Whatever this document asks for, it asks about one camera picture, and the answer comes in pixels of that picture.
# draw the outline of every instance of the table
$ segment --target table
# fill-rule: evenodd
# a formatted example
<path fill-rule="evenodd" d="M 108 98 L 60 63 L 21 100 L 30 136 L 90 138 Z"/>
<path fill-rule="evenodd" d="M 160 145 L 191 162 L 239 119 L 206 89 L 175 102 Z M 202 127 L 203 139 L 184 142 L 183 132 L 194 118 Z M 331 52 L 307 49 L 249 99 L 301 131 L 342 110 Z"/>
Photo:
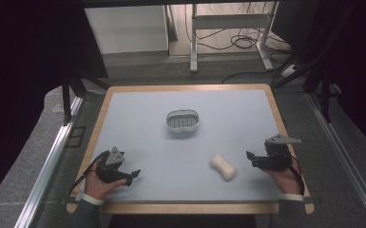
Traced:
<path fill-rule="evenodd" d="M 114 86 L 111 87 L 105 97 L 101 112 L 99 114 L 97 123 L 93 130 L 87 152 L 82 162 L 78 177 L 86 170 L 90 164 L 95 150 L 99 144 L 100 133 L 104 128 L 104 122 L 106 114 L 110 109 L 111 98 L 114 93 L 131 93 L 131 92 L 166 92 L 166 91 L 253 91 L 263 90 L 267 103 L 270 106 L 270 110 L 273 116 L 273 120 L 276 123 L 276 128 L 280 134 L 287 135 L 284 128 L 281 116 L 275 99 L 268 85 L 147 85 L 147 86 Z M 75 188 L 71 194 L 72 197 L 76 197 L 78 188 Z M 305 198 L 308 199 L 310 194 L 307 190 L 305 191 Z M 77 204 L 69 203 L 67 210 L 73 212 L 76 209 Z M 306 203 L 307 213 L 312 213 L 314 210 L 313 203 Z M 278 212 L 278 204 L 275 200 L 266 201 L 214 201 L 214 200 L 198 200 L 198 201 L 121 201 L 117 203 L 106 202 L 101 211 L 103 213 L 110 214 L 276 214 Z"/>

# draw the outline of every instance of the white panel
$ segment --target white panel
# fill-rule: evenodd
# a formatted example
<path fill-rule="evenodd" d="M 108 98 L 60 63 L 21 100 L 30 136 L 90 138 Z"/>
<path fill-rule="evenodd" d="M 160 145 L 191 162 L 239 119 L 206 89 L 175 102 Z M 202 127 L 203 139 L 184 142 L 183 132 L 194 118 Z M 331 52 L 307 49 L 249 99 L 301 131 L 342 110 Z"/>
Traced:
<path fill-rule="evenodd" d="M 164 6 L 86 9 L 102 54 L 168 50 Z"/>
<path fill-rule="evenodd" d="M 167 130 L 167 114 L 181 108 L 198 112 L 197 131 Z M 116 145 L 125 151 L 120 171 L 142 169 L 131 186 L 117 189 L 108 200 L 276 200 L 279 189 L 252 167 L 245 151 L 266 156 L 263 143 L 277 134 L 263 90 L 115 93 L 93 159 Z M 231 181 L 209 164 L 216 154 L 237 168 Z"/>

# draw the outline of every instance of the desk leg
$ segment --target desk leg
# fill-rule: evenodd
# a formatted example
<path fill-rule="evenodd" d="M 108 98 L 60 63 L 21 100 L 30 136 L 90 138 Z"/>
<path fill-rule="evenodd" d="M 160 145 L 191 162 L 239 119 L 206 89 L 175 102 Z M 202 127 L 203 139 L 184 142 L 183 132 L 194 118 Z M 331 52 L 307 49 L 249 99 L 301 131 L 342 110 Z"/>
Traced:
<path fill-rule="evenodd" d="M 260 53 L 260 57 L 263 61 L 263 64 L 265 65 L 266 70 L 274 69 L 274 67 L 271 64 L 271 61 L 269 60 L 268 55 L 266 54 L 265 43 L 266 43 L 266 39 L 268 38 L 269 30 L 271 29 L 271 26 L 272 26 L 272 20 L 274 20 L 276 8 L 277 8 L 277 2 L 274 2 L 274 5 L 272 6 L 271 10 L 268 12 L 268 19 L 266 21 L 266 26 L 263 29 L 260 41 L 257 42 L 257 49 Z"/>
<path fill-rule="evenodd" d="M 191 72 L 198 71 L 198 57 L 197 57 L 197 30 L 196 30 L 197 5 L 192 4 L 192 41 L 191 41 Z"/>

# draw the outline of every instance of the soap bar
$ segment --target soap bar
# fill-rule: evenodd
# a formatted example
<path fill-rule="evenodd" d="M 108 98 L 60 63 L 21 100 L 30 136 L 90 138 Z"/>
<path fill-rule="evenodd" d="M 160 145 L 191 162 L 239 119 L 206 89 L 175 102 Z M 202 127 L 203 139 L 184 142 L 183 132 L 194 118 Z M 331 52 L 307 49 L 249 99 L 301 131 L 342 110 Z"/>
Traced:
<path fill-rule="evenodd" d="M 218 154 L 212 158 L 210 165 L 221 172 L 222 176 L 230 181 L 236 175 L 236 167 L 229 163 L 222 155 Z"/>

